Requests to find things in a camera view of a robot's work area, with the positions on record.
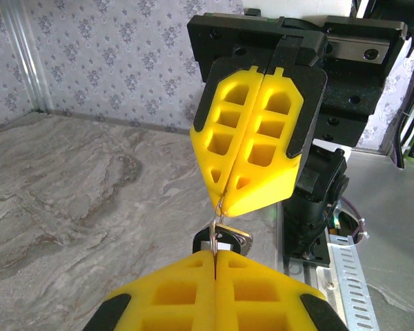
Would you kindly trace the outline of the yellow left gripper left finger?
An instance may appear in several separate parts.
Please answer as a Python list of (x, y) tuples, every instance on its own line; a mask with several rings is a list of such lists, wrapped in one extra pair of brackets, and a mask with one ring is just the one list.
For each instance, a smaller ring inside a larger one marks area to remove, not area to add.
[(85, 330), (214, 330), (215, 267), (196, 252), (113, 290)]

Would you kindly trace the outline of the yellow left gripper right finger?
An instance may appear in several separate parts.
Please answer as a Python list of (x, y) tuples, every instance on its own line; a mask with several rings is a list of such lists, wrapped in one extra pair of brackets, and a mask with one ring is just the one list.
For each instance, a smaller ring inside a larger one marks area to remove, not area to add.
[(216, 330), (347, 330), (317, 289), (234, 252), (216, 260)]

